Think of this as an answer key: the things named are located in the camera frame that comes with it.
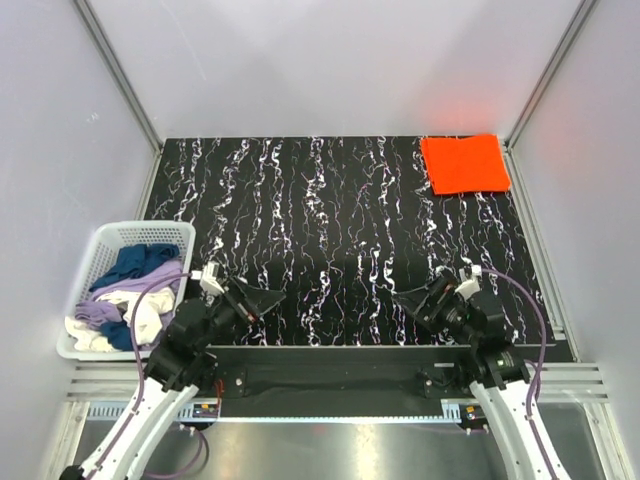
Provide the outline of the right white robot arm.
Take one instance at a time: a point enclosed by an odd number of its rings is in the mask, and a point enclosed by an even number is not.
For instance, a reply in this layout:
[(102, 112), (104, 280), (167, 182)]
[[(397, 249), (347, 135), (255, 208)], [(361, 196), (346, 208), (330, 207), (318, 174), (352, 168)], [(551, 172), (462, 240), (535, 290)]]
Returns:
[(469, 350), (451, 379), (469, 392), (484, 414), (482, 428), (496, 441), (510, 479), (569, 479), (538, 409), (540, 348), (534, 372), (504, 331), (499, 298), (482, 289), (476, 275), (463, 281), (441, 274), (394, 298), (405, 313), (432, 334), (448, 333)]

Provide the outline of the orange t shirt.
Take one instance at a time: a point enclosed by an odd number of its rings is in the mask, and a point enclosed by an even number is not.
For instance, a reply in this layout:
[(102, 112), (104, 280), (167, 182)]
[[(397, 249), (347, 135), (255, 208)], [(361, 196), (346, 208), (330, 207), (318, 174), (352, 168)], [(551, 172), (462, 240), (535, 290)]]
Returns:
[(505, 193), (511, 187), (495, 135), (425, 137), (420, 147), (436, 195)]

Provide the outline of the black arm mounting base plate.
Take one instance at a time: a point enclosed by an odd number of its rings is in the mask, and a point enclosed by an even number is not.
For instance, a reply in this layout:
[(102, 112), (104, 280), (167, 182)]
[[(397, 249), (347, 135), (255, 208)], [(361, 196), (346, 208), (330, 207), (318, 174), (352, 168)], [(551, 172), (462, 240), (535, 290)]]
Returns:
[(467, 392), (454, 385), (462, 347), (208, 348), (225, 399), (323, 397), (429, 398)]

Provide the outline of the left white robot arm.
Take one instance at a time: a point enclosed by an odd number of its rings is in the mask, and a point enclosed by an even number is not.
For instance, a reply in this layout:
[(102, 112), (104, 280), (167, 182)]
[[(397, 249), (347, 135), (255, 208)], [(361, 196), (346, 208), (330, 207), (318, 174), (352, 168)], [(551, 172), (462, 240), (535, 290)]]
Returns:
[(138, 387), (106, 437), (62, 479), (140, 479), (177, 414), (202, 391), (218, 389), (217, 359), (208, 351), (219, 334), (237, 323), (251, 325), (278, 306), (286, 293), (223, 282), (210, 303), (188, 299), (139, 370)]

